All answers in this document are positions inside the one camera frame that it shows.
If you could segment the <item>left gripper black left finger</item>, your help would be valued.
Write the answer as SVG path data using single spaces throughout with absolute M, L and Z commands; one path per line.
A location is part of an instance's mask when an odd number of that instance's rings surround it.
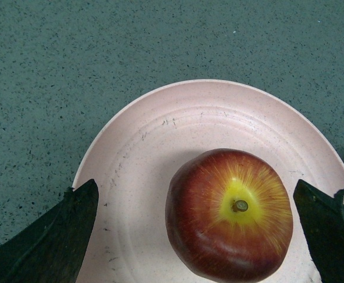
M 75 282 L 94 227 L 98 186 L 90 179 L 0 246 L 0 282 Z

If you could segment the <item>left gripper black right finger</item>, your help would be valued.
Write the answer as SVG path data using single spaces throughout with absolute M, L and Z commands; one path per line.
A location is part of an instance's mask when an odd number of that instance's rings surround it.
M 300 179 L 293 199 L 322 282 L 344 282 L 344 189 L 330 197 Z

